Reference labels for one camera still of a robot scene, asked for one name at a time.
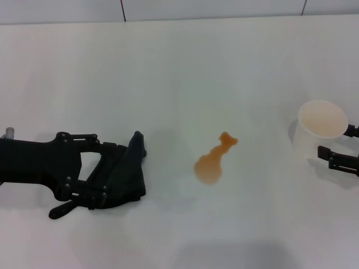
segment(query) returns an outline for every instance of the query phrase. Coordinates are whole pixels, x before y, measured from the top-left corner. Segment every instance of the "paper cup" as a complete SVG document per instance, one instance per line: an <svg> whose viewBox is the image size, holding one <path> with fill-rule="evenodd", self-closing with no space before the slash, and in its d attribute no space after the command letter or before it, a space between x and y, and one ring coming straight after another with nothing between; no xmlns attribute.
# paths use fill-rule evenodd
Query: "paper cup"
<svg viewBox="0 0 359 269"><path fill-rule="evenodd" d="M299 157L317 158L318 146L329 147L348 128L343 110L331 102L309 101L301 107L293 138L293 148Z"/></svg>

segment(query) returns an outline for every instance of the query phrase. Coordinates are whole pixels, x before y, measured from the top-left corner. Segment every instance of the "cup rim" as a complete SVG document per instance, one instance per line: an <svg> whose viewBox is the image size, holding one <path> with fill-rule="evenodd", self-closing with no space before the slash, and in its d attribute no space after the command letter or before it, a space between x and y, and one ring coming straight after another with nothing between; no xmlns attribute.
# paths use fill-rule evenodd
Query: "cup rim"
<svg viewBox="0 0 359 269"><path fill-rule="evenodd" d="M329 103L329 104L334 105L334 106L336 106L337 108L339 108L340 111L343 113L343 115L344 115L344 117L345 117L345 121L346 121L346 124L345 124L346 128L343 130L343 132L342 132L341 134L337 135L337 136L320 136L320 135L318 135L318 134L313 133L311 130L309 130L309 129L303 124L303 122L302 122L302 120L301 120L301 117L300 117L300 114L301 114L301 112L303 111L304 106L307 105L307 104L309 104L309 103ZM315 136L315 137L318 137L318 138L322 138L322 139L334 139L334 138L338 138L338 137L342 136L342 135L346 132L346 130L348 129L348 125L349 125L348 117L347 117L346 114L344 113L343 109L341 109L339 106L333 104L332 102L329 102L329 101L326 101L326 100L311 100L311 101L305 102L305 103L301 106L301 108L299 109L298 117L297 117L297 118L298 118L298 122L300 123L300 125L302 126L302 128L303 128L304 130L306 130L309 134L311 134L311 135L313 135L313 136Z"/></svg>

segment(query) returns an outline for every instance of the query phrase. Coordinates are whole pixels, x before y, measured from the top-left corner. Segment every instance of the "orange liquid spill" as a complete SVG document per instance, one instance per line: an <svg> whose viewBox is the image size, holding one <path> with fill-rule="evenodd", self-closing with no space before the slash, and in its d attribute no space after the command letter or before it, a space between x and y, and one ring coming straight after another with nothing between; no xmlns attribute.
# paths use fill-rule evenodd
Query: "orange liquid spill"
<svg viewBox="0 0 359 269"><path fill-rule="evenodd" d="M227 132L223 132L219 140L220 146L214 147L209 154L201 156L195 164L197 178L208 185L216 183L222 175L220 167L222 155L238 143L238 139L233 138Z"/></svg>

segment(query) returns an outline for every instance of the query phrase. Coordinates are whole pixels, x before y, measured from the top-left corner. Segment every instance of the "white wall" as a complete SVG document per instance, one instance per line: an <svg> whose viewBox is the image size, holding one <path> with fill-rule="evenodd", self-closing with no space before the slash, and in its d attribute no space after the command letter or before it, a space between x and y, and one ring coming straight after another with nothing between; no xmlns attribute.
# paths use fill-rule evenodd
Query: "white wall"
<svg viewBox="0 0 359 269"><path fill-rule="evenodd" d="M0 24L123 21L120 0L1 0Z"/></svg>
<svg viewBox="0 0 359 269"><path fill-rule="evenodd" d="M358 14L359 0L308 0L304 15Z"/></svg>
<svg viewBox="0 0 359 269"><path fill-rule="evenodd" d="M300 15L304 0L123 0L127 21Z"/></svg>

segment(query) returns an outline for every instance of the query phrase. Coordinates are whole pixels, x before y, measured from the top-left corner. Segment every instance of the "liquid stain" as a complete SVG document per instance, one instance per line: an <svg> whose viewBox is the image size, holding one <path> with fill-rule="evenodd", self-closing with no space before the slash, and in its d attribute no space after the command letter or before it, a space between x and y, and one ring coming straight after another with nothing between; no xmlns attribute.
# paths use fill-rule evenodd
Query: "liquid stain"
<svg viewBox="0 0 359 269"><path fill-rule="evenodd" d="M201 156L195 164L195 173L197 178L205 184L216 183L222 175L220 160L222 155L238 143L238 139L223 132L220 137L220 145L211 149L209 154Z"/></svg>

